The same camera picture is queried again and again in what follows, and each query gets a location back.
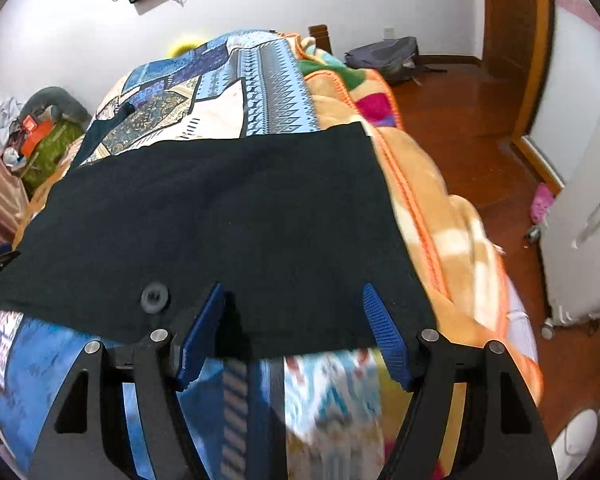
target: reddish brown floor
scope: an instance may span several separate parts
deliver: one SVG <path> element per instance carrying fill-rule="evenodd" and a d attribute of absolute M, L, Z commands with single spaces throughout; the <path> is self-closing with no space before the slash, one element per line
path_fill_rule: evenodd
<path fill-rule="evenodd" d="M 538 178 L 510 143 L 522 89 L 473 65 L 446 65 L 448 73 L 419 77 L 394 88 L 404 127 L 429 153 L 448 192 L 464 196 L 480 212 L 531 319 L 544 373 L 540 412 L 551 441 L 573 415 L 600 407 L 600 330 L 558 329 L 540 336 L 547 315 L 538 248 L 524 235 Z"/>

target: button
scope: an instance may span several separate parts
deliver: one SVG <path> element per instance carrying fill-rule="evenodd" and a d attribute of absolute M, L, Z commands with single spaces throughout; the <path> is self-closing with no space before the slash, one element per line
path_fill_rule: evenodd
<path fill-rule="evenodd" d="M 147 314 L 158 314 L 169 301 L 169 289 L 160 282 L 147 285 L 140 296 L 140 306 Z"/>

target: black garment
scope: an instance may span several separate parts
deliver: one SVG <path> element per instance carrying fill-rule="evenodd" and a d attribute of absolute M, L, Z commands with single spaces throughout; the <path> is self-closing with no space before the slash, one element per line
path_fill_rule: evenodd
<path fill-rule="evenodd" d="M 436 325 L 359 123 L 104 158 L 53 187 L 18 250 L 1 309 L 123 343 L 216 281 L 232 294 L 219 351 L 241 358 L 375 346 L 367 282 L 410 350 Z M 170 292 L 158 314 L 140 305 L 151 282 Z"/>
<path fill-rule="evenodd" d="M 136 108 L 131 103 L 125 102 L 122 103 L 122 106 L 112 118 L 103 121 L 93 121 L 84 134 L 80 149 L 75 155 L 74 160 L 72 160 L 69 171 L 77 168 L 87 160 L 91 156 L 91 153 L 93 153 L 93 150 L 95 150 L 98 147 L 98 144 L 102 142 L 102 139 L 135 111 Z"/>

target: bed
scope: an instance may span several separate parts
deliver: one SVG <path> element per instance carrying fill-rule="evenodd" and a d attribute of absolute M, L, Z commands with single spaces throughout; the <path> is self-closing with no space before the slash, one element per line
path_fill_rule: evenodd
<path fill-rule="evenodd" d="M 90 129 L 70 146 L 58 170 L 33 196 L 16 245 L 27 225 L 44 214 L 54 184 L 79 164 L 162 140 L 299 134 L 360 122 L 373 141 L 396 223 L 438 329 L 460 344 L 481 347 L 492 339 L 502 341 L 535 402 L 540 401 L 535 341 L 498 248 L 486 238 L 472 205 L 447 195 L 432 160 L 402 130 L 391 89 L 376 72 L 345 67 L 317 48 L 313 38 L 238 31 L 177 58 L 136 68 L 110 90 L 94 122 L 112 120 L 125 103 L 135 111 L 120 124 L 104 134 Z M 81 149 L 83 145 L 91 147 Z M 0 311 L 0 440 L 24 477 L 62 380 L 94 338 L 98 336 Z M 410 394 L 390 379 L 377 349 L 357 349 L 249 366 L 209 359 L 179 400 L 211 478 L 276 473 L 330 478 L 334 464 L 342 478 L 376 478 Z M 204 417 L 187 417 L 201 405 Z M 464 387 L 456 384 L 439 478 L 452 465 L 463 405 Z M 137 472 L 151 479 L 132 384 L 125 386 L 125 411 Z M 329 422 L 343 415 L 347 424 L 316 424 L 321 417 Z M 279 434 L 272 433 L 279 426 L 276 420 L 285 423 Z M 275 442 L 267 439 L 272 434 Z M 276 459 L 277 453 L 286 460 Z"/>

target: blue ribbed pad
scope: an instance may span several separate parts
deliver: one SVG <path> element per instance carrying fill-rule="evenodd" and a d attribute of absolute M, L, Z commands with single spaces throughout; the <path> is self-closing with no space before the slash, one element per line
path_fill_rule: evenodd
<path fill-rule="evenodd" d="M 411 383 L 407 345 L 371 283 L 362 290 L 362 306 L 389 375 L 406 390 Z"/>
<path fill-rule="evenodd" d="M 213 357 L 218 322 L 223 312 L 224 289 L 217 283 L 182 345 L 182 362 L 176 376 L 176 382 L 181 389 L 195 381 L 200 375 L 205 359 Z"/>

